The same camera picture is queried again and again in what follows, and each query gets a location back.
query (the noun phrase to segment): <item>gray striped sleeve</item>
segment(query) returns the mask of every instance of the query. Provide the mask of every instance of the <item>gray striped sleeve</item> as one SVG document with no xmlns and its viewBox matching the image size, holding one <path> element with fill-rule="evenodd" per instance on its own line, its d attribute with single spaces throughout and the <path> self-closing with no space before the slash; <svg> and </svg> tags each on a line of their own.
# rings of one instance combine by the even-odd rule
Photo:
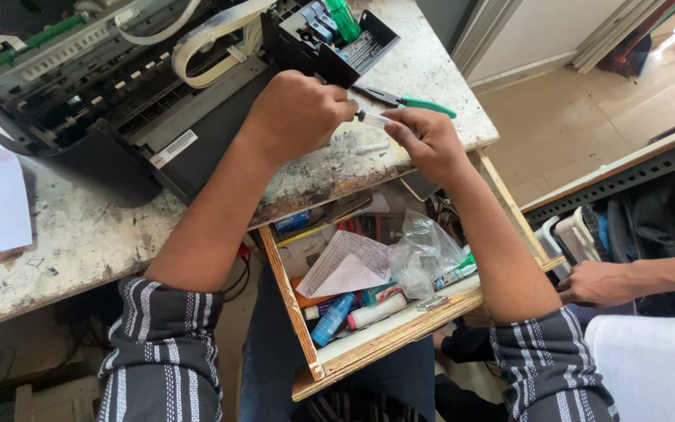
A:
<svg viewBox="0 0 675 422">
<path fill-rule="evenodd" d="M 222 416 L 212 332 L 221 293 L 189 293 L 143 278 L 119 282 L 124 312 L 111 327 L 116 347 L 99 376 L 108 383 L 98 420 L 177 422 Z"/>
<path fill-rule="evenodd" d="M 569 309 L 499 326 L 491 334 L 496 361 L 509 382 L 504 401 L 513 419 L 619 421 Z"/>
</svg>

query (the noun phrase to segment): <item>white cloth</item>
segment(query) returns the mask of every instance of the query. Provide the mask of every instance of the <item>white cloth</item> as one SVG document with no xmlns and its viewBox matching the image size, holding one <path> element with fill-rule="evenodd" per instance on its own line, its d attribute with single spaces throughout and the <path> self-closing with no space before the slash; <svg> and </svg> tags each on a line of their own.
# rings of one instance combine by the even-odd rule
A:
<svg viewBox="0 0 675 422">
<path fill-rule="evenodd" d="M 585 340 L 622 422 L 675 420 L 675 318 L 599 315 Z"/>
</svg>

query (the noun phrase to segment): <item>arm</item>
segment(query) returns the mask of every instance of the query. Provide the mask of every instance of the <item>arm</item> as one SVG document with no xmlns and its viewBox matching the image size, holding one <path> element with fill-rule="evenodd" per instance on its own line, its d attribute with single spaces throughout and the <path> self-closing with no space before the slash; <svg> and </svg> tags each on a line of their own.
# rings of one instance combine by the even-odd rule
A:
<svg viewBox="0 0 675 422">
<path fill-rule="evenodd" d="M 387 133 L 416 167 L 445 189 L 460 213 L 478 265 L 481 291 L 498 324 L 490 341 L 509 383 L 504 399 L 515 420 L 618 419 L 614 400 L 574 315 L 541 272 L 486 182 L 473 168 L 447 116 L 404 108 L 384 113 Z"/>
<path fill-rule="evenodd" d="M 347 98 L 346 90 L 296 71 L 276 75 L 145 277 L 188 291 L 219 291 L 275 171 L 325 147 L 338 125 L 352 120 L 358 104 Z"/>
<path fill-rule="evenodd" d="M 561 307 L 554 287 L 468 160 L 452 121 L 441 113 L 412 108 L 384 115 L 415 126 L 423 135 L 421 141 L 405 125 L 386 126 L 387 133 L 407 149 L 416 167 L 443 187 L 457 207 L 492 319 L 498 323 L 523 321 Z"/>
<path fill-rule="evenodd" d="M 631 264 L 585 261 L 559 283 L 562 302 L 606 308 L 638 297 L 675 291 L 675 257 Z"/>
<path fill-rule="evenodd" d="M 99 372 L 108 378 L 99 421 L 220 421 L 212 335 L 223 308 L 220 287 L 273 173 L 327 145 L 358 108 L 346 99 L 342 88 L 287 71 L 254 101 L 145 277 L 118 284 L 124 312 L 109 330 L 116 349 Z"/>
</svg>

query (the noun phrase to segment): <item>printed table form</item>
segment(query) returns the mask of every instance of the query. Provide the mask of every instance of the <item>printed table form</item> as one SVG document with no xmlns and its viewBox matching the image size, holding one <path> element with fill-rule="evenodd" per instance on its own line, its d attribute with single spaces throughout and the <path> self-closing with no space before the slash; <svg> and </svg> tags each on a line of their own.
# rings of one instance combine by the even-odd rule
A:
<svg viewBox="0 0 675 422">
<path fill-rule="evenodd" d="M 389 246 L 368 237 L 348 231 L 337 231 L 296 291 L 311 298 L 348 254 L 355 255 L 361 264 L 387 282 L 389 280 L 389 252 Z"/>
</svg>

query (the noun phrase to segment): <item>broom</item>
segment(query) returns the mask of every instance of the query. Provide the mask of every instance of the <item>broom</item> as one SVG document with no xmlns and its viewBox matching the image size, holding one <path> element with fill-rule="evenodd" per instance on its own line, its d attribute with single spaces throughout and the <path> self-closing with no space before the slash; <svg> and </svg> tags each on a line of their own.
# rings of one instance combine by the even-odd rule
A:
<svg viewBox="0 0 675 422">
<path fill-rule="evenodd" d="M 602 71 L 618 73 L 624 77 L 640 76 L 652 46 L 650 33 L 674 11 L 675 0 L 663 3 L 640 27 L 627 35 L 619 45 L 606 54 L 598 62 L 598 68 Z"/>
</svg>

